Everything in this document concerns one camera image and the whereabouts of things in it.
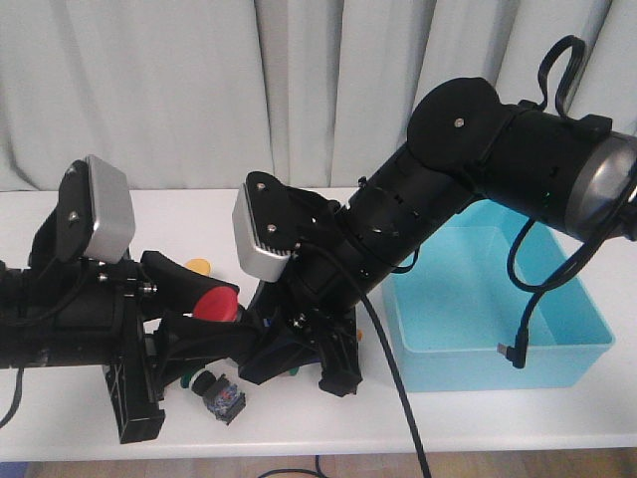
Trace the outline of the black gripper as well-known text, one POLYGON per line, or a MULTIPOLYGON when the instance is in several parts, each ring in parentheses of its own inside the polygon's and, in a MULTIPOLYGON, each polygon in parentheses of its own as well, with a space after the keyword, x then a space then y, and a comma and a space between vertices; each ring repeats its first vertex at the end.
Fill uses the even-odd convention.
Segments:
POLYGON ((262 384, 320 361, 321 390, 338 397, 360 384, 355 306, 363 293, 363 241, 349 207, 291 188, 311 220, 275 283, 261 281, 250 320, 215 322, 162 313, 153 333, 158 398, 188 371, 218 359, 242 361, 239 376, 262 384))
MULTIPOLYGON (((119 441, 152 440, 165 413, 143 332, 140 301, 147 280, 127 250, 112 259, 99 257, 89 252, 90 239, 88 214, 79 208, 54 209, 34 237, 29 364, 100 365, 119 441)), ((239 294, 238 286, 191 272, 158 251, 145 251, 140 263, 156 286, 152 300, 160 310, 192 315, 196 302, 216 287, 239 294)))

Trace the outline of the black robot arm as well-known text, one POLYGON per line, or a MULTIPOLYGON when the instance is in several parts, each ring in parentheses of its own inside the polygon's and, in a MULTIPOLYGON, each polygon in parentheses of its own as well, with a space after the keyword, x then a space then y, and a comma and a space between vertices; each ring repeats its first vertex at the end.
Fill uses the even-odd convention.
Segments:
POLYGON ((347 203, 249 173, 233 211, 241 268, 259 280, 248 306, 262 335, 239 365, 263 383, 319 363, 337 396, 361 380, 355 306, 454 215, 489 199, 582 242, 543 284, 562 285, 610 238, 636 236, 636 140, 609 118, 503 104, 480 78, 432 90, 403 145, 347 203))
POLYGON ((51 213, 34 237, 27 268, 1 269, 1 365, 100 365, 119 441, 154 439, 165 417, 164 389, 217 359, 244 359, 259 331, 243 320, 196 313, 209 292, 236 296, 234 285, 157 251, 114 264, 79 254, 64 261, 63 236, 51 213))

